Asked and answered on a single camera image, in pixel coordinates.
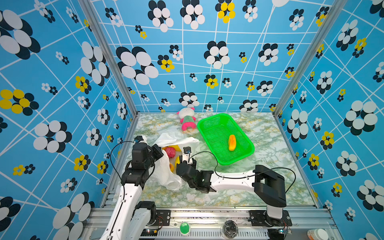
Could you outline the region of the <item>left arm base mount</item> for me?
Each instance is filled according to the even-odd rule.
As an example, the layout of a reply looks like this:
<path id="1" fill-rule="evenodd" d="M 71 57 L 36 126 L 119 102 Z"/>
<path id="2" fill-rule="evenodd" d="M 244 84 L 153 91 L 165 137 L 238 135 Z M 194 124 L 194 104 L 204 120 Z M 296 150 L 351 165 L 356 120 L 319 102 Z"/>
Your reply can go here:
<path id="1" fill-rule="evenodd" d="M 158 209 L 155 202 L 152 201 L 140 201 L 135 210 L 145 209 L 150 211 L 150 221 L 149 226 L 169 226 L 171 220 L 171 210 Z"/>

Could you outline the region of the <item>yellow red peach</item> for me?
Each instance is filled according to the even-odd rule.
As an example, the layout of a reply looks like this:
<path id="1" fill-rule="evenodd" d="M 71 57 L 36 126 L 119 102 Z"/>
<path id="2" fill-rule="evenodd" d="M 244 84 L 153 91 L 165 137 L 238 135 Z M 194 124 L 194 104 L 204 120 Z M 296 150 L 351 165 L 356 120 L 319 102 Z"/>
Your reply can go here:
<path id="1" fill-rule="evenodd" d="M 169 167 L 170 167 L 170 171 L 172 173 L 174 173 L 175 172 L 175 166 L 172 163 L 169 163 Z"/>

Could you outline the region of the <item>aluminium frame post right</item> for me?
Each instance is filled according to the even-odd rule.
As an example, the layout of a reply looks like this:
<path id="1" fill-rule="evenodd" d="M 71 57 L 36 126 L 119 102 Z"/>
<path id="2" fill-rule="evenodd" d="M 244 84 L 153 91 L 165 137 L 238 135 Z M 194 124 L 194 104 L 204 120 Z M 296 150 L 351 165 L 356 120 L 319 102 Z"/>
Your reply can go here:
<path id="1" fill-rule="evenodd" d="M 311 63 L 313 57 L 315 56 L 315 53 L 317 52 L 318 47 L 323 43 L 326 36 L 328 35 L 329 31 L 333 27 L 335 21 L 339 17 L 342 9 L 346 5 L 348 1 L 347 0 L 337 0 L 334 1 L 333 5 L 330 8 L 329 14 L 325 22 L 320 26 L 318 32 L 316 33 L 313 41 L 311 42 L 309 48 L 307 49 L 306 53 L 304 54 L 300 64 L 298 65 L 298 68 L 295 72 L 294 77 L 290 81 L 290 83 L 287 85 L 282 97 L 280 98 L 279 102 L 277 103 L 277 107 L 273 113 L 274 117 L 277 119 L 279 113 L 283 109 L 283 107 L 287 104 L 289 97 L 294 89 L 294 87 L 298 84 L 300 81 L 303 73 L 308 68 L 309 64 Z"/>

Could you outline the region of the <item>round silver knob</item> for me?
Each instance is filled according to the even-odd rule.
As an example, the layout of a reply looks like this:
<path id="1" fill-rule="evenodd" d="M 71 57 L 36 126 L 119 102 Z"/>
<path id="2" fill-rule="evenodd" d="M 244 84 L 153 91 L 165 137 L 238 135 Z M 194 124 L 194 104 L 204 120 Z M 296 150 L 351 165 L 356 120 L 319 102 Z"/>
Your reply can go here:
<path id="1" fill-rule="evenodd" d="M 237 224 L 232 220 L 227 220 L 221 226 L 221 236 L 224 239 L 234 239 L 238 235 L 239 229 Z"/>

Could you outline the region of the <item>aluminium front rail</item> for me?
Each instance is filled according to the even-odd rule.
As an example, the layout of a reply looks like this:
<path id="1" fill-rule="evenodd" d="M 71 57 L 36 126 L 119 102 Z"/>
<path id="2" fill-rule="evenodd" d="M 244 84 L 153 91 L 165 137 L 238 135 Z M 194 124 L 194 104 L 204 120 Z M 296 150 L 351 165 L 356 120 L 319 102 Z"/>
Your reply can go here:
<path id="1" fill-rule="evenodd" d="M 146 240 L 222 240 L 221 226 L 227 220 L 234 221 L 239 229 L 237 240 L 267 240 L 271 228 L 254 227 L 249 211 L 260 210 L 261 207 L 219 207 L 219 208 L 170 208 L 171 220 L 169 226 L 163 226 L 157 235 L 145 236 Z M 288 206 L 292 226 L 283 228 L 291 230 L 288 240 L 306 240 L 307 231 L 324 229 L 331 240 L 341 240 L 342 236 L 334 219 L 327 209 L 317 209 L 313 206 Z M 187 222 L 191 226 L 188 236 L 180 233 L 180 225 Z"/>

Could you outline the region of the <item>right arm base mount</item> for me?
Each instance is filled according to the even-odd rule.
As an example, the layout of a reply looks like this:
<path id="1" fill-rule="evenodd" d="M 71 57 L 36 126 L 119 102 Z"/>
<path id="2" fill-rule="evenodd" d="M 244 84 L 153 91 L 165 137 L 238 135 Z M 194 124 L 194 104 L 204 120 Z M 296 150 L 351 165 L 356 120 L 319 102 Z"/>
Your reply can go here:
<path id="1" fill-rule="evenodd" d="M 251 210 L 249 211 L 250 218 L 248 219 L 254 227 L 291 227 L 292 220 L 288 211 L 283 210 L 283 216 L 281 219 L 274 219 L 269 217 L 266 210 Z"/>

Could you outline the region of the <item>red lychee fruit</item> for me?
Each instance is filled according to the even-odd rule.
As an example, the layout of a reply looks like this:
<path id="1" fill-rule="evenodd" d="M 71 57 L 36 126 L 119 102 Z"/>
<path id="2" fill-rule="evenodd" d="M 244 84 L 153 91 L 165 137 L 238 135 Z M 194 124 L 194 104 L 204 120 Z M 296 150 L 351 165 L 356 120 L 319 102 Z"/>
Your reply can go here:
<path id="1" fill-rule="evenodd" d="M 174 147 L 166 147 L 165 151 L 169 159 L 172 159 L 176 156 L 176 149 Z"/>

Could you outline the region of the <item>green push button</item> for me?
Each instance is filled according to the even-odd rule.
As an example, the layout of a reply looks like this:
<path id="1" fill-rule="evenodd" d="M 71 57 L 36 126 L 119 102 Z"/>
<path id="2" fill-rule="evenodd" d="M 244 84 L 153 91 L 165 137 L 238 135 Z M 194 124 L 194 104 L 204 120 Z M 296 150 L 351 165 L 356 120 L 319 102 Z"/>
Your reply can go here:
<path id="1" fill-rule="evenodd" d="M 180 225 L 180 233 L 183 235 L 183 236 L 188 236 L 191 232 L 191 226 L 189 223 L 187 222 L 183 222 L 181 223 Z"/>

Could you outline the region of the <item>white plastic bag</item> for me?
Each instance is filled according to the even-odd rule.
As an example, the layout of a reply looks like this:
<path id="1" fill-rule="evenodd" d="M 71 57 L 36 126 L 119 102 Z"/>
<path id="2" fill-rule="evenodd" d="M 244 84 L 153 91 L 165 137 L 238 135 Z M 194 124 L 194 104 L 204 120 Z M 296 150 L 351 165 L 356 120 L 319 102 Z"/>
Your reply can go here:
<path id="1" fill-rule="evenodd" d="M 155 163 L 155 172 L 150 177 L 155 183 L 165 187 L 167 190 L 178 191 L 184 184 L 184 181 L 176 174 L 175 159 L 177 156 L 182 156 L 183 147 L 191 147 L 192 154 L 194 154 L 199 145 L 199 140 L 180 132 L 179 129 L 169 128 L 161 132 L 159 138 L 155 141 L 164 154 Z M 174 147 L 176 149 L 176 156 L 169 159 L 165 151 L 166 147 Z M 175 166 L 175 172 L 170 171 L 169 163 Z"/>

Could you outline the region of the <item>aluminium frame post left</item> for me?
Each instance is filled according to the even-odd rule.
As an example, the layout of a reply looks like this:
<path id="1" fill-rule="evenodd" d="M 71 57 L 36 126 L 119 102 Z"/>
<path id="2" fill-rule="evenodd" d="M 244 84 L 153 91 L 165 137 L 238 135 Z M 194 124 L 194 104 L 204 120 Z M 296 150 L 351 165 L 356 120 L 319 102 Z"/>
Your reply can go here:
<path id="1" fill-rule="evenodd" d="M 102 49 L 102 52 L 106 58 L 106 61 L 109 65 L 109 68 L 114 75 L 118 87 L 121 90 L 127 105 L 133 115 L 133 119 L 135 119 L 138 116 L 138 110 L 134 104 L 134 101 L 132 100 L 130 93 L 128 91 L 128 87 L 123 79 L 123 76 L 118 68 L 118 64 L 116 63 L 112 50 L 108 45 L 107 39 L 103 33 L 102 26 L 100 25 L 96 12 L 93 10 L 92 3 L 90 1 L 86 0 L 79 0 L 79 4 L 81 5 L 81 8 L 83 12 L 85 13 L 85 16 L 87 20 L 90 22 L 91 27 L 93 27 L 93 33 L 95 35 L 95 38 Z"/>

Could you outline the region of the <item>green plastic mesh basket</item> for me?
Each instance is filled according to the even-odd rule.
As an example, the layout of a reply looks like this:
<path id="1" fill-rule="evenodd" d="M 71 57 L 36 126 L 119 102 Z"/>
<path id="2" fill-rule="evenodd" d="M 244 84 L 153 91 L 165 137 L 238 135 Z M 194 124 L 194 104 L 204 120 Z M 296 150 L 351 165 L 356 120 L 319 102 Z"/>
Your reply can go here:
<path id="1" fill-rule="evenodd" d="M 255 152 L 252 141 L 228 114 L 221 113 L 202 119 L 197 128 L 222 166 L 236 163 Z M 228 148 L 230 135 L 235 135 L 237 140 L 237 147 L 233 152 Z"/>

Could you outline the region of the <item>white orange container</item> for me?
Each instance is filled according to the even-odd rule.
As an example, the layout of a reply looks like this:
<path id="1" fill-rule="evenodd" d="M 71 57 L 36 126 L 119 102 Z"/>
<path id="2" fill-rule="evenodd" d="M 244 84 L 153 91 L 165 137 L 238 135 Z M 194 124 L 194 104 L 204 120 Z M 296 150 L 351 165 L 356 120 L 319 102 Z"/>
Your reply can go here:
<path id="1" fill-rule="evenodd" d="M 328 240 L 329 235 L 324 229 L 313 229 L 307 231 L 310 240 Z"/>

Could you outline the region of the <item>aluminium frame post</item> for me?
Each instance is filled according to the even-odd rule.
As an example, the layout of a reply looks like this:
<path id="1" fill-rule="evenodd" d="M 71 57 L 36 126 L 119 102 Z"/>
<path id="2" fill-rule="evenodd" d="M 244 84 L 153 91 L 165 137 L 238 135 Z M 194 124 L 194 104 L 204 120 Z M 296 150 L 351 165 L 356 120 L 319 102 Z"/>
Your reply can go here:
<path id="1" fill-rule="evenodd" d="M 279 113 L 283 109 L 283 107 L 287 104 L 289 97 L 294 89 L 294 87 L 298 84 L 300 81 L 303 73 L 308 68 L 309 64 L 311 63 L 313 57 L 315 56 L 315 53 L 317 52 L 318 47 L 323 43 L 326 36 L 328 35 L 329 31 L 333 27 L 335 21 L 339 17 L 342 9 L 346 5 L 348 1 L 347 0 L 337 0 L 334 1 L 333 5 L 330 8 L 329 14 L 325 22 L 320 26 L 318 32 L 316 33 L 313 41 L 311 42 L 309 48 L 307 49 L 306 53 L 304 54 L 300 64 L 298 65 L 298 68 L 295 72 L 294 77 L 290 81 L 290 83 L 287 85 L 282 97 L 280 98 L 279 102 L 277 103 L 277 107 L 273 113 L 274 117 L 277 119 Z"/>
<path id="2" fill-rule="evenodd" d="M 79 4 L 81 5 L 81 8 L 83 12 L 85 13 L 85 16 L 87 20 L 90 22 L 91 27 L 93 27 L 93 33 L 95 35 L 95 38 L 102 49 L 102 52 L 106 58 L 106 61 L 109 65 L 109 68 L 114 75 L 118 87 L 121 90 L 127 105 L 133 115 L 133 119 L 135 119 L 138 116 L 138 110 L 134 104 L 134 101 L 132 100 L 130 93 L 128 91 L 128 87 L 123 79 L 123 76 L 118 68 L 118 64 L 116 63 L 112 50 L 108 45 L 107 39 L 103 33 L 102 26 L 100 25 L 96 12 L 93 10 L 92 3 L 90 1 L 86 0 L 79 0 Z"/>

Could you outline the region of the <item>yellow lemon fruit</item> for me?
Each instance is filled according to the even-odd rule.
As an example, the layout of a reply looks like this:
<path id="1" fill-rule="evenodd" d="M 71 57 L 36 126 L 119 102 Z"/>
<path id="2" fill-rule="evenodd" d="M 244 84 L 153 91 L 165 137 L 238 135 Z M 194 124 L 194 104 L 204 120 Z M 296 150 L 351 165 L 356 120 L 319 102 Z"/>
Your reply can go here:
<path id="1" fill-rule="evenodd" d="M 177 156 L 175 159 L 175 166 L 179 165 L 183 160 L 182 156 Z"/>

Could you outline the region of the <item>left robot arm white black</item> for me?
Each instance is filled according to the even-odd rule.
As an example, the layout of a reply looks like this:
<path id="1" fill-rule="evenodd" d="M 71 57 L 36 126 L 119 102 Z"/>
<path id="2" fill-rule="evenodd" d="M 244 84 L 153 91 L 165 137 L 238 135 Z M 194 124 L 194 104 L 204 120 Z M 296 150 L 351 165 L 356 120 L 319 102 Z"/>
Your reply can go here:
<path id="1" fill-rule="evenodd" d="M 145 183 L 150 178 L 149 169 L 164 153 L 158 145 L 135 143 L 132 160 L 121 176 L 121 190 L 102 240 L 138 240 L 144 228 L 156 220 L 156 204 L 140 201 Z"/>

